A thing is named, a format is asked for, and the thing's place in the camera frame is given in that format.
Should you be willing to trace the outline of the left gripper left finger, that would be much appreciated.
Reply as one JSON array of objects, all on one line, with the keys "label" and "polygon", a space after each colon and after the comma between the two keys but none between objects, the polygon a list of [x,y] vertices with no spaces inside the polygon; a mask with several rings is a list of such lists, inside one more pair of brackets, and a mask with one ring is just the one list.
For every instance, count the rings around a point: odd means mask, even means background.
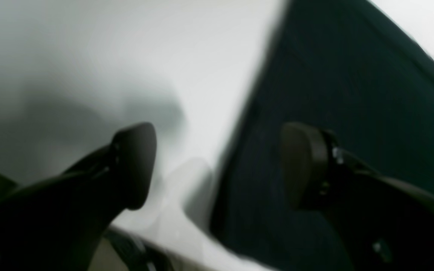
[{"label": "left gripper left finger", "polygon": [[64,173],[0,199],[0,271],[86,271],[110,223],[145,204],[156,151],[155,127],[142,122]]}]

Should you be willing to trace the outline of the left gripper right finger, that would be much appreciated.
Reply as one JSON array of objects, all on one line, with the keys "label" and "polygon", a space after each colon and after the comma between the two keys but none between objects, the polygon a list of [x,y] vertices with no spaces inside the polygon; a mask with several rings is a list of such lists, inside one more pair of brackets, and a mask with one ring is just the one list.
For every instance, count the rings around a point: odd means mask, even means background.
[{"label": "left gripper right finger", "polygon": [[321,213],[356,271],[434,271],[434,195],[380,174],[331,131],[286,122],[280,159],[294,210]]}]

